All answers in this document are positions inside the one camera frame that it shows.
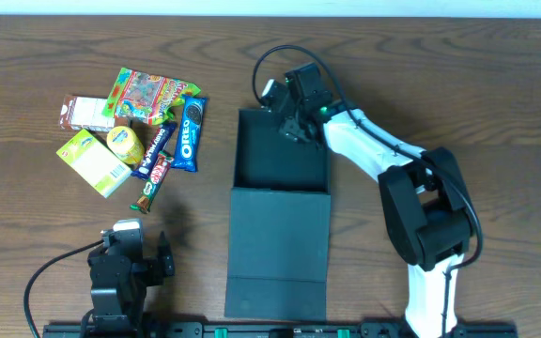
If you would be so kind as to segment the green yellow snack box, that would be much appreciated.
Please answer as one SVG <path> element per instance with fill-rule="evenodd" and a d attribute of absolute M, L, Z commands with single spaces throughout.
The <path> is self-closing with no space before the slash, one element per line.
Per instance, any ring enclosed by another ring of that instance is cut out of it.
<path fill-rule="evenodd" d="M 131 174 L 131 168 L 87 130 L 81 130 L 56 154 L 104 198 Z"/>

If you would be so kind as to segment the blue Oreo cookie pack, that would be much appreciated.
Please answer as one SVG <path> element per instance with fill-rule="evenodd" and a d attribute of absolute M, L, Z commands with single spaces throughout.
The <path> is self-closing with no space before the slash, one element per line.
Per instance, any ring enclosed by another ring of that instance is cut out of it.
<path fill-rule="evenodd" d="M 196 172 L 196 155 L 208 99 L 191 97 L 186 94 L 182 98 L 185 99 L 185 103 L 171 166 L 188 172 Z"/>

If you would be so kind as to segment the black box with lid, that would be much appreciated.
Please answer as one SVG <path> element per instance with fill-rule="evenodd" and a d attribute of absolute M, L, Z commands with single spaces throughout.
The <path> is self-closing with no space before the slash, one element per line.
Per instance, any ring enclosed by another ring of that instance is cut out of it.
<path fill-rule="evenodd" d="M 330 156 L 288 140 L 280 122 L 262 110 L 239 112 L 224 314 L 323 321 Z"/>

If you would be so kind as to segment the brown white snack box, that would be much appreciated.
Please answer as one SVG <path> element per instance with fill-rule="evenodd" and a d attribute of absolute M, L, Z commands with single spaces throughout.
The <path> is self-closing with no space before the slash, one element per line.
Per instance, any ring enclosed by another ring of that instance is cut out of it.
<path fill-rule="evenodd" d="M 62 130 L 110 131 L 114 127 L 129 127 L 127 118 L 108 117 L 103 115 L 106 99 L 66 95 L 58 119 Z"/>

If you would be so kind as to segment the colourful gummy candy bag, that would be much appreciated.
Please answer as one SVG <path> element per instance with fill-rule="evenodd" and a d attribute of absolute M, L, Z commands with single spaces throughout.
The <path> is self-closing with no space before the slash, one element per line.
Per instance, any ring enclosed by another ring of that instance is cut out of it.
<path fill-rule="evenodd" d="M 192 82 L 122 68 L 103 106 L 106 117 L 136 119 L 150 126 L 174 121 L 173 107 L 201 89 Z"/>

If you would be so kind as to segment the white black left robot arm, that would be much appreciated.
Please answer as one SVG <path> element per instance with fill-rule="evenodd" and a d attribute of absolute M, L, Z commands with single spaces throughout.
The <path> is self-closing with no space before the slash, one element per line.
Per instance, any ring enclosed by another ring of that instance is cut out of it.
<path fill-rule="evenodd" d="M 93 308 L 81 322 L 82 337 L 146 337 L 145 298 L 150 286 L 175 274 L 170 242 L 160 233 L 157 253 L 143 256 L 142 231 L 105 230 L 87 258 Z"/>

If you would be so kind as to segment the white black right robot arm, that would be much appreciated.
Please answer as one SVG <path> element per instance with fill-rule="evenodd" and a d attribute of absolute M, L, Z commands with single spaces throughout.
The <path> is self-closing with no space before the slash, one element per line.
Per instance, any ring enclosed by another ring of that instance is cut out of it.
<path fill-rule="evenodd" d="M 483 248 L 483 238 L 453 153 L 426 150 L 392 136 L 355 104 L 336 99 L 314 63 L 267 81 L 260 102 L 283 119 L 279 132 L 297 143 L 316 142 L 355 163 L 379 185 L 387 233 L 408 265 L 405 320 L 418 337 L 446 337 L 456 329 L 456 276 Z"/>

